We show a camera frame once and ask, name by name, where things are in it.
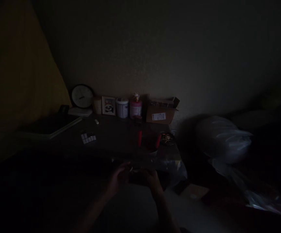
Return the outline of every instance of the floor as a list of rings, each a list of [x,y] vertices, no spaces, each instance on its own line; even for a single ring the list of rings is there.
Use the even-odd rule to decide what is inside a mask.
[[[190,232],[241,232],[230,216],[201,201],[187,200],[172,190],[166,190],[165,196],[179,226]],[[140,185],[127,185],[104,209],[101,222],[107,222],[110,231],[119,227],[123,232],[150,232],[149,229],[154,232],[158,215],[150,190]]]
[[[107,180],[105,165],[71,161],[46,163],[37,154],[0,167],[0,230],[70,232],[80,214]],[[181,198],[167,189],[165,196],[179,226],[190,232],[241,232],[230,216],[201,201]],[[102,232],[155,232],[158,215],[148,187],[128,184],[107,204],[95,228]]]

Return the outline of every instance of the white plastic bag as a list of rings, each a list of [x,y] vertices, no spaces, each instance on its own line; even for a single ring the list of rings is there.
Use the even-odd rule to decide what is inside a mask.
[[[241,161],[252,143],[251,133],[239,130],[231,121],[219,116],[199,122],[196,135],[203,153],[228,164]]]

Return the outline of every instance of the cardboard box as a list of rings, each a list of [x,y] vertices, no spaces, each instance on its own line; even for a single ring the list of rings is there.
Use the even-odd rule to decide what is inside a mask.
[[[170,124],[173,120],[175,112],[178,111],[176,108],[179,104],[179,99],[174,97],[172,100],[173,104],[170,104],[170,101],[167,100],[149,100],[146,122],[159,123],[159,124]]]

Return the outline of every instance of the pink bottle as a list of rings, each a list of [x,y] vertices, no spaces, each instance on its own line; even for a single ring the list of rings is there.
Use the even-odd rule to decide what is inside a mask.
[[[141,116],[141,107],[143,102],[139,100],[139,94],[134,93],[133,99],[130,101],[130,118],[134,119],[134,116]]]

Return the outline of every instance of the hand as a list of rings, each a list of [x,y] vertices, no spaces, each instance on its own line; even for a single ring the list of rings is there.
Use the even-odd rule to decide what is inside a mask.
[[[109,200],[119,191],[120,186],[128,182],[129,168],[127,166],[130,163],[122,163],[111,175],[106,190],[106,196]]]
[[[156,199],[159,198],[161,195],[163,195],[163,189],[160,184],[157,171],[156,170],[149,171],[146,169],[141,169],[140,172],[146,177],[153,198]]]

